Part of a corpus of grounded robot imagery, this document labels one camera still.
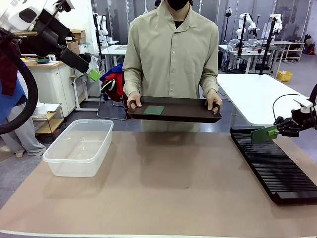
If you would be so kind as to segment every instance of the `beige shirt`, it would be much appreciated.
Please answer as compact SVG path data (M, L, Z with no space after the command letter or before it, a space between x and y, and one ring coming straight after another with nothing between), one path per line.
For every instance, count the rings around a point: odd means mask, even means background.
M166 2L130 24L124 60L124 92L199 98L218 90L218 27L190 7L176 29Z

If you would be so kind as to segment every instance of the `hand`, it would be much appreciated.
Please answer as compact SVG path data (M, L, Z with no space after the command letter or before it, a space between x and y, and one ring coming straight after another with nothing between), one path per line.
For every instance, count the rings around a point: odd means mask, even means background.
M218 112L218 108L212 108L213 103L216 103L222 107L222 99L218 96L216 90L211 89L207 94L207 102L208 102L208 110L216 114Z
M142 107L141 95L138 92L130 93L129 98L128 98L128 102L127 102L129 108L130 108L131 101L137 102L137 105L135 105L135 103L131 104L131 109L135 110L137 107L139 107L139 108Z

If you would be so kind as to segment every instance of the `ribbed black tray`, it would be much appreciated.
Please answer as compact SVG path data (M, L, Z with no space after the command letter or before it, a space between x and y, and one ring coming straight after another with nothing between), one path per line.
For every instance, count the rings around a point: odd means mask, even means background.
M272 201L279 205L317 204L317 186L275 142L252 145L253 130L231 129L230 133Z
M141 97L141 103L142 107L135 111L129 109L132 118L199 123L215 123L222 118L219 111L214 115L207 110L206 99ZM164 111L161 115L143 114L148 106L162 106Z

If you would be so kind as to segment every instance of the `plastic bin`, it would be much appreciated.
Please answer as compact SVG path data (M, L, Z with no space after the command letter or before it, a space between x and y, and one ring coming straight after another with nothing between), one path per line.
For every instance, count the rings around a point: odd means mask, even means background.
M293 73L290 71L279 71L277 73L277 79L281 80L282 82L289 82L291 81L291 78L293 77Z
M99 170L112 138L110 120L76 120L43 155L53 174L93 177Z

